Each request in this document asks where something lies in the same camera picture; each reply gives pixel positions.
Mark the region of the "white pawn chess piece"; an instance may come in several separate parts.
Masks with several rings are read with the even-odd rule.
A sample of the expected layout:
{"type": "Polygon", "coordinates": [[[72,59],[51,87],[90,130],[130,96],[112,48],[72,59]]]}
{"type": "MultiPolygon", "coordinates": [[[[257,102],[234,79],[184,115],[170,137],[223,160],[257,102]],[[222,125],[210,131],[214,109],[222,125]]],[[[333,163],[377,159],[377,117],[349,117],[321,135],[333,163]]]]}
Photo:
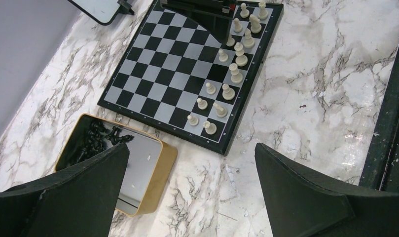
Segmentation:
{"type": "Polygon", "coordinates": [[[245,3],[241,3],[240,8],[241,8],[240,16],[242,18],[249,17],[250,11],[247,9],[247,5],[245,3]]]}

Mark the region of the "white knight chess piece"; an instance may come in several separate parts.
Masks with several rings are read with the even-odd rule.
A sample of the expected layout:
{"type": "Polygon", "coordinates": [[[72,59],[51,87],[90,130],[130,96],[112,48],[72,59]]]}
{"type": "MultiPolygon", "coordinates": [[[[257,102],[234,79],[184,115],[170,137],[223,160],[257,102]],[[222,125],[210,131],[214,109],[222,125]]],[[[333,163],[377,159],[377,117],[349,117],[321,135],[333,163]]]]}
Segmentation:
{"type": "Polygon", "coordinates": [[[222,105],[220,105],[219,103],[214,102],[213,107],[215,108],[216,115],[219,118],[223,118],[223,117],[227,116],[227,109],[225,107],[223,107],[222,105]]]}

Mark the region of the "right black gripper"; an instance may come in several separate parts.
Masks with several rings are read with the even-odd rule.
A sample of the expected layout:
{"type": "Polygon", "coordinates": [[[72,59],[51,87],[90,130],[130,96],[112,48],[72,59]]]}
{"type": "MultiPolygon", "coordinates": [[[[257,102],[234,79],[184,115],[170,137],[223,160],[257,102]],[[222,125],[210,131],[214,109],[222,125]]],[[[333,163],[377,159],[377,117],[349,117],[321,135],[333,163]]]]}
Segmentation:
{"type": "Polygon", "coordinates": [[[164,9],[181,14],[210,32],[220,43],[228,41],[236,0],[161,0],[164,9]]]}

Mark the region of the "white queen chess piece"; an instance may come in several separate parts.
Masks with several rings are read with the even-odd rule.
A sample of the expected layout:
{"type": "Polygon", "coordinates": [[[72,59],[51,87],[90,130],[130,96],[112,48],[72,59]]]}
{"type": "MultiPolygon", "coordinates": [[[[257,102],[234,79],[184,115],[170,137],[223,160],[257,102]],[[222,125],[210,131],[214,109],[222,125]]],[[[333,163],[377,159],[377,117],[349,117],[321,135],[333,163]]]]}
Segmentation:
{"type": "Polygon", "coordinates": [[[245,55],[244,49],[243,49],[243,45],[240,42],[237,42],[234,46],[234,50],[235,50],[235,63],[239,66],[239,67],[243,67],[245,65],[247,65],[248,63],[248,58],[245,55]]]}

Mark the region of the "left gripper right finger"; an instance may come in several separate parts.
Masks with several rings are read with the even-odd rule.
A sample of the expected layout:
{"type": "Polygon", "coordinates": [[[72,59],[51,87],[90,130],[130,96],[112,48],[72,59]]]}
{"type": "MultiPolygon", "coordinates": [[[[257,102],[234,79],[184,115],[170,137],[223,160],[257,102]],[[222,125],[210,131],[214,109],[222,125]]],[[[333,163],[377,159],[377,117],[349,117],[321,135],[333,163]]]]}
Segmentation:
{"type": "Polygon", "coordinates": [[[352,185],[277,152],[254,150],[275,237],[399,237],[399,194],[352,185]]]}

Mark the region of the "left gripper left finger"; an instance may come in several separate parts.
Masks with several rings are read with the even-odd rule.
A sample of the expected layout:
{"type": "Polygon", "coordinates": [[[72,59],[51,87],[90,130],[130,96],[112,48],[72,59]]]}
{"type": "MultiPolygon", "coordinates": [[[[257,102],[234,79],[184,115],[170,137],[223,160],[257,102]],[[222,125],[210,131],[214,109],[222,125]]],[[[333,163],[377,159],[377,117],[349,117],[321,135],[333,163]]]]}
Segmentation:
{"type": "Polygon", "coordinates": [[[0,192],[0,237],[108,236],[129,154],[118,144],[0,192]]]}

